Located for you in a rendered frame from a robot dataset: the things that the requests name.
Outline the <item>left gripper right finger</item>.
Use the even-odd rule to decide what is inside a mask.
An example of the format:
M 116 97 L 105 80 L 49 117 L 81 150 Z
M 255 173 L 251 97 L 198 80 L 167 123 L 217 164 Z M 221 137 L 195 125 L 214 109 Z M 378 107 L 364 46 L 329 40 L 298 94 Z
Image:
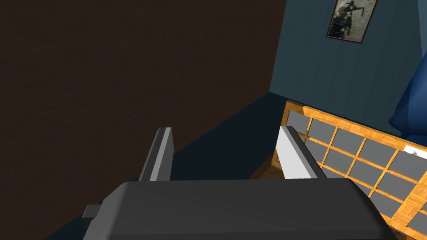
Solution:
M 326 176 L 292 126 L 279 128 L 276 152 L 284 178 L 325 179 Z

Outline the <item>framed grey picture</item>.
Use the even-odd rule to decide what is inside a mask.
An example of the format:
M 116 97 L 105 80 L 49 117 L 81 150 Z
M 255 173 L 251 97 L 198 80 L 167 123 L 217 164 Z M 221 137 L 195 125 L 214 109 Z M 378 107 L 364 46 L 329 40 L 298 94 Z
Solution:
M 378 0 L 337 0 L 327 38 L 361 44 Z

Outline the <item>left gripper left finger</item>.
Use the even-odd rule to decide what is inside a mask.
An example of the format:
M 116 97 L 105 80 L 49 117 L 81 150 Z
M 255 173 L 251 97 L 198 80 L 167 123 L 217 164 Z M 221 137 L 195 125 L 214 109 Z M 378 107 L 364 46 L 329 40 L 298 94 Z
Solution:
M 139 181 L 170 181 L 174 144 L 171 127 L 157 130 Z

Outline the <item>blue curtain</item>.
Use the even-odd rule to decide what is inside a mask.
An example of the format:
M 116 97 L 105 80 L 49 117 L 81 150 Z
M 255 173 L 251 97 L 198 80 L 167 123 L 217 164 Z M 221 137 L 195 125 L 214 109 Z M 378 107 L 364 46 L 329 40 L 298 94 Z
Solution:
M 427 52 L 413 74 L 389 124 L 401 138 L 427 147 Z

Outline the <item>wooden door with grey panes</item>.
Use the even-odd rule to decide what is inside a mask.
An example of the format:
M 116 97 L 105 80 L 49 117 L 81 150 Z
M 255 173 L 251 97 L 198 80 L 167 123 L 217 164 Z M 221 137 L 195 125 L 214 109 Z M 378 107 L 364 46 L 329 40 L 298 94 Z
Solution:
M 291 100 L 281 126 L 294 127 L 325 175 L 358 185 L 388 225 L 427 240 L 427 160 L 403 151 L 427 147 Z M 271 164 L 281 169 L 276 148 Z

